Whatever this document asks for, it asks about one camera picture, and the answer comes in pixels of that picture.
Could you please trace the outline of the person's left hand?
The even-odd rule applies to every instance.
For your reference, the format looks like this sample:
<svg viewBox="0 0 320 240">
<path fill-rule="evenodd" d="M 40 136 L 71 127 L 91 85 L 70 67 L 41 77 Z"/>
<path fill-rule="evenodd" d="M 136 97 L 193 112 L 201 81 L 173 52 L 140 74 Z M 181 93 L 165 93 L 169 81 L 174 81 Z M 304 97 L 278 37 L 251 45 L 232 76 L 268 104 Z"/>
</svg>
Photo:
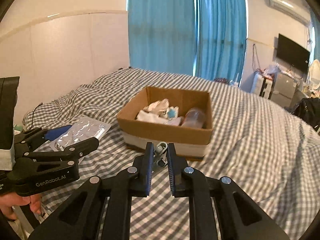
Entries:
<svg viewBox="0 0 320 240">
<path fill-rule="evenodd" d="M 1 212 L 8 219 L 16 220 L 17 216 L 15 215 L 12 207 L 29 205 L 30 210 L 33 213 L 41 215 L 42 214 L 41 198 L 42 197 L 40 194 L 21 197 L 15 192 L 6 193 L 4 195 L 1 195 L 1 198 L 0 198 Z"/>
</svg>

